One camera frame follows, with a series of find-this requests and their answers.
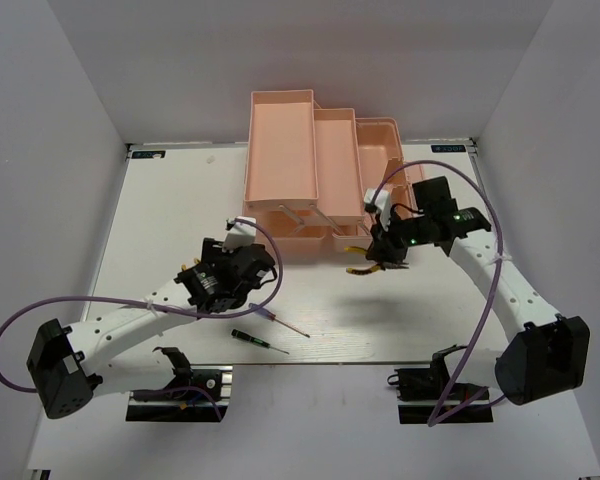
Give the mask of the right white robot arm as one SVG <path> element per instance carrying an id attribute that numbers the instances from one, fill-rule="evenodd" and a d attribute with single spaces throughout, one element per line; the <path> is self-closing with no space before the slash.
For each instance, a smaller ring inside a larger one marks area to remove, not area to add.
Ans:
<path id="1" fill-rule="evenodd" d="M 536 291 L 499 247 L 491 223 L 475 208 L 461 209 L 446 178 L 414 184 L 419 213 L 403 219 L 386 190 L 370 188 L 365 209 L 374 217 L 366 257 L 382 267 L 398 266 L 413 247 L 434 245 L 471 279 L 487 300 L 508 345 L 502 351 L 456 346 L 443 352 L 431 374 L 433 390 L 452 399 L 468 385 L 500 390 L 524 405 L 580 387 L 590 330 L 578 316 L 565 317 Z"/>

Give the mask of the pink plastic toolbox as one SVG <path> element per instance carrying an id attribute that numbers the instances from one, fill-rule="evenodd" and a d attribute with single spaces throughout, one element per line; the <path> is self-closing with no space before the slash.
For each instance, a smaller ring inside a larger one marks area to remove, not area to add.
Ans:
<path id="1" fill-rule="evenodd" d="M 312 90 L 255 91 L 243 213 L 275 240 L 286 261 L 311 261 L 371 242 L 367 190 L 383 187 L 411 215 L 420 167 L 398 172 L 396 121 L 322 108 Z"/>

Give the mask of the yellow pliers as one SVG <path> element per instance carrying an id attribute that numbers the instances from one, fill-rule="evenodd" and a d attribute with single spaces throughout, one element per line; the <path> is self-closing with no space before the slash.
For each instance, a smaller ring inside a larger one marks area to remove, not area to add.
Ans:
<path id="1" fill-rule="evenodd" d="M 347 246 L 344 251 L 346 253 L 353 253 L 357 255 L 366 256 L 367 250 L 357 246 Z M 408 269 L 409 264 L 406 262 L 401 263 L 390 263 L 390 262 L 379 262 L 375 261 L 372 266 L 369 266 L 365 269 L 359 269 L 354 267 L 348 267 L 346 272 L 351 275 L 356 276 L 367 276 L 376 272 L 386 271 L 386 270 L 404 270 Z"/>

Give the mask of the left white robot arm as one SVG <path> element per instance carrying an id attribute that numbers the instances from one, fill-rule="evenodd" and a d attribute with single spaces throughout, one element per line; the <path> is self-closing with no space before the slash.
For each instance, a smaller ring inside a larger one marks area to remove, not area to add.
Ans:
<path id="1" fill-rule="evenodd" d="M 191 387 L 191 374 L 170 364 L 130 365 L 118 356 L 164 332 L 199 319 L 230 319 L 247 314 L 245 304 L 267 274 L 282 277 L 277 247 L 254 243 L 232 251 L 205 239 L 200 261 L 180 271 L 138 305 L 115 309 L 93 321 L 63 326 L 42 324 L 26 366 L 50 419 L 65 418 L 93 398 L 133 390 L 160 390 L 179 399 Z"/>

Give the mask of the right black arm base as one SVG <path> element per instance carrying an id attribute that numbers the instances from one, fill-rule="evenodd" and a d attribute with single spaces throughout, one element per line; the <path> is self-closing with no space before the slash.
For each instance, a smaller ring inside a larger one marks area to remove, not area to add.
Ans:
<path id="1" fill-rule="evenodd" d="M 435 352 L 423 365 L 396 368 L 387 377 L 387 384 L 396 390 L 398 416 L 401 425 L 426 425 L 434 407 L 450 379 L 446 360 L 452 354 L 463 354 L 464 345 L 452 345 Z M 492 423 L 490 395 L 485 391 L 471 405 L 442 421 L 443 424 Z"/>

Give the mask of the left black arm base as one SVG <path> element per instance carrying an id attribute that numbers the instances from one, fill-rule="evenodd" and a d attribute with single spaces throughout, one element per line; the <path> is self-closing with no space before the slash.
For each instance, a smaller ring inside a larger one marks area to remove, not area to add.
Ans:
<path id="1" fill-rule="evenodd" d="M 194 366 L 175 347 L 156 347 L 171 378 L 162 388 L 133 391 L 127 422 L 220 423 L 227 413 L 233 383 L 232 366 Z"/>

